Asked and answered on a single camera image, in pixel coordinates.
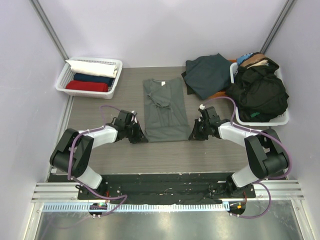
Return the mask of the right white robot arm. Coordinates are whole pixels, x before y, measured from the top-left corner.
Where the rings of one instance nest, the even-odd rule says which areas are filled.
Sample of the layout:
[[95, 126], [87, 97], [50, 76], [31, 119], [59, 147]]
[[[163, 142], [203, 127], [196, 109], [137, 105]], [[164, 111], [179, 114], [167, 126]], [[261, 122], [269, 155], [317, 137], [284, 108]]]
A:
[[273, 129], [256, 130], [220, 119], [215, 108], [200, 105], [189, 140], [205, 141], [209, 136], [231, 141], [245, 148], [248, 165], [226, 178], [222, 192], [236, 198], [252, 184], [291, 170], [291, 157]]

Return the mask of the grey t shirt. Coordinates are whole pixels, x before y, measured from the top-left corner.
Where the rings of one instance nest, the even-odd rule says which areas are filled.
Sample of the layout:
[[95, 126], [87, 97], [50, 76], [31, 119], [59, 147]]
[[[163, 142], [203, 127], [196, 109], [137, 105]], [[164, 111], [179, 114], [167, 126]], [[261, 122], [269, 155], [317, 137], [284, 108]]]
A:
[[187, 141], [188, 122], [183, 81], [147, 79], [142, 82], [144, 132], [149, 143]]

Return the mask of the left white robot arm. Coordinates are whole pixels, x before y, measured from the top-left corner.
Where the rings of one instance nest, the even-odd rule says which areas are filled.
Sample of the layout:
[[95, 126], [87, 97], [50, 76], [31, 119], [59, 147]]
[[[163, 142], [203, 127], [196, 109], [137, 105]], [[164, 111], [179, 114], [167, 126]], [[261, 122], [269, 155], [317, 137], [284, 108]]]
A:
[[49, 163], [67, 173], [69, 179], [89, 187], [89, 194], [100, 200], [107, 192], [104, 178], [89, 166], [92, 150], [128, 139], [131, 144], [147, 143], [135, 111], [120, 110], [110, 123], [94, 129], [78, 131], [68, 128], [62, 134]]

